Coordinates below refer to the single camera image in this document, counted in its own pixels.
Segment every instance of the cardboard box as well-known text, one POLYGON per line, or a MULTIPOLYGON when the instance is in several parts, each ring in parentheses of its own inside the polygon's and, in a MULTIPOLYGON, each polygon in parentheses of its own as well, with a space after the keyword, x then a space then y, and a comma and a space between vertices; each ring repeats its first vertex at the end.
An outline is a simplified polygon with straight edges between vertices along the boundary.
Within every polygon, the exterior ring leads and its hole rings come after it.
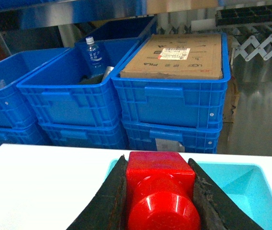
POLYGON ((223 122, 233 123, 235 121, 239 97, 240 93, 238 91, 237 80, 232 77, 227 83, 227 93, 223 108, 223 122))
POLYGON ((218 7, 218 0, 147 0, 147 14, 218 7))
POLYGON ((153 35, 121 71, 121 78, 222 78, 220 34, 153 35))

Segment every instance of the bottle cap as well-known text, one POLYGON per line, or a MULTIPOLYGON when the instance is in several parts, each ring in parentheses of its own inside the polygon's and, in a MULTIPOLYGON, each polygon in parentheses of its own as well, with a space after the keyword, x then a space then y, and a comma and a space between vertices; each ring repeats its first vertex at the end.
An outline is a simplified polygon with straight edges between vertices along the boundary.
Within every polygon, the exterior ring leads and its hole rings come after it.
POLYGON ((86 37, 86 43, 87 43, 88 45, 94 44, 93 37, 86 37))

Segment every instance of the stacked blue crate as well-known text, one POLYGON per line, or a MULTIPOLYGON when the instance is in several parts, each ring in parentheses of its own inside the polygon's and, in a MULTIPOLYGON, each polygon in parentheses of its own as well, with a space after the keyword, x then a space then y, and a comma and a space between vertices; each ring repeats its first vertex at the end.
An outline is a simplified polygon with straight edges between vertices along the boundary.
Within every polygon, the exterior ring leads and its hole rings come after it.
POLYGON ((65 48, 26 51, 0 61, 0 145, 51 143, 16 85, 65 51, 65 48))
MULTIPOLYGON (((147 17, 109 22, 88 36, 100 47, 105 66, 116 71, 153 31, 156 17, 147 17), (115 35, 109 32, 115 28, 120 28, 115 35)), ((101 83, 79 84, 83 76, 93 75, 86 50, 82 39, 17 87, 54 145, 126 149, 128 141, 112 72, 101 83)))
POLYGON ((219 80, 120 78, 120 71, 144 44, 112 75, 130 148, 158 150, 158 139, 165 139, 178 142, 185 152, 216 153, 230 79, 226 34, 219 80))

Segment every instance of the barcode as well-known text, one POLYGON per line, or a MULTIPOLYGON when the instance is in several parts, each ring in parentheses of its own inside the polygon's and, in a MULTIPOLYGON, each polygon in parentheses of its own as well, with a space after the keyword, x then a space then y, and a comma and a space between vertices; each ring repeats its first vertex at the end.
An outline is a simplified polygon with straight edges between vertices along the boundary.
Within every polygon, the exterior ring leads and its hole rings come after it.
POLYGON ((163 51, 184 51, 186 48, 164 48, 163 51))

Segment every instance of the floor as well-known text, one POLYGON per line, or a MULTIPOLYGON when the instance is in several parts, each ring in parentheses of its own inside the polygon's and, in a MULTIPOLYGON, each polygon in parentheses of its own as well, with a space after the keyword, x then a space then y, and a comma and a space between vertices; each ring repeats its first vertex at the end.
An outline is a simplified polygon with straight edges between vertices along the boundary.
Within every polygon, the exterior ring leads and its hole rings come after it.
POLYGON ((272 58, 234 59, 241 93, 235 122, 224 123, 218 154, 272 156, 272 58))

